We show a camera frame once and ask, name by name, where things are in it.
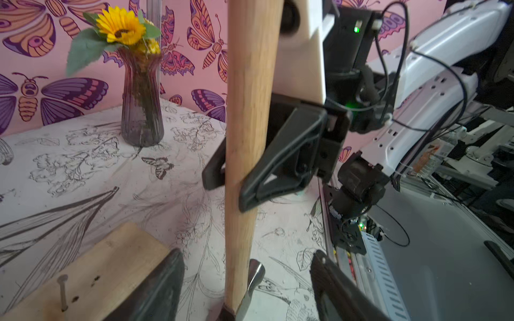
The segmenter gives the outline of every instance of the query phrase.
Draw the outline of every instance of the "butterfly wallpaper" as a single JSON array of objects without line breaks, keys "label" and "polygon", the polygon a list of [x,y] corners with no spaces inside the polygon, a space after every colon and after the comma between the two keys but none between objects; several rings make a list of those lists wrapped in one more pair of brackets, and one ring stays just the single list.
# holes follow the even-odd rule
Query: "butterfly wallpaper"
[{"label": "butterfly wallpaper", "polygon": [[[392,0],[334,0],[339,6],[382,10]],[[415,35],[436,20],[446,1],[402,0]],[[125,68],[116,53],[66,78],[71,40],[89,27],[83,12],[119,6],[146,12],[146,0],[0,0],[0,136],[19,133],[122,103]],[[228,105],[229,65],[225,0],[162,0],[160,94],[219,120]],[[384,16],[387,54],[402,42],[401,7]],[[378,57],[376,49],[368,60]]]}]

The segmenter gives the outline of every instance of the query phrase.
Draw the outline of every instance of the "metal nail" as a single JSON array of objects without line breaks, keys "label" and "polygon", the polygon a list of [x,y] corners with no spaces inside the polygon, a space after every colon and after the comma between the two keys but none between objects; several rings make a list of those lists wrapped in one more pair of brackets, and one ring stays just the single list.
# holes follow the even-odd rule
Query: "metal nail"
[{"label": "metal nail", "polygon": [[61,310],[64,312],[68,310],[68,304],[66,303],[66,289],[64,288],[64,282],[68,281],[68,275],[63,274],[57,278],[57,283],[61,287]]}]

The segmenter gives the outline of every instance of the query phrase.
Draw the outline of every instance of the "white tablecloth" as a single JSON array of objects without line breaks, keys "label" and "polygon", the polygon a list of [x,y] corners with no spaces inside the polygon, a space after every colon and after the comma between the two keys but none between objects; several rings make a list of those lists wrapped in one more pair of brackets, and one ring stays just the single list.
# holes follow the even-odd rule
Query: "white tablecloth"
[{"label": "white tablecloth", "polygon": [[[219,311],[224,190],[206,192],[201,172],[225,125],[168,101],[161,107],[164,138],[149,148],[121,138],[121,107],[2,138],[0,313],[126,221],[182,249],[177,320]],[[260,207],[252,257],[266,277],[246,320],[318,319],[309,275],[312,253],[324,247],[318,197],[313,179],[304,193]]]}]

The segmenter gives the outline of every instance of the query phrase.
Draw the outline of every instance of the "glass vase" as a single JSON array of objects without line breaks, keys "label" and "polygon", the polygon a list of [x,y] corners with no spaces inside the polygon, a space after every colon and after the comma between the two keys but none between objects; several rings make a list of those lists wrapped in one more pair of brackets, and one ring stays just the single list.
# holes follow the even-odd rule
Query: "glass vase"
[{"label": "glass vase", "polygon": [[121,136],[132,146],[158,144],[164,136],[157,67],[162,55],[119,48],[125,64]]}]

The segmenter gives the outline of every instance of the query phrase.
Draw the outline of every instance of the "axe handle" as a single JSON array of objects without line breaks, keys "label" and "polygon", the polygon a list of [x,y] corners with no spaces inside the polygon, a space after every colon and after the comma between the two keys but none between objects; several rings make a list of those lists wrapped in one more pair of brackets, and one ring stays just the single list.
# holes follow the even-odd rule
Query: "axe handle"
[{"label": "axe handle", "polygon": [[228,3],[228,97],[225,173],[225,306],[237,309],[248,287],[257,209],[239,211],[241,184],[266,146],[283,0]]}]

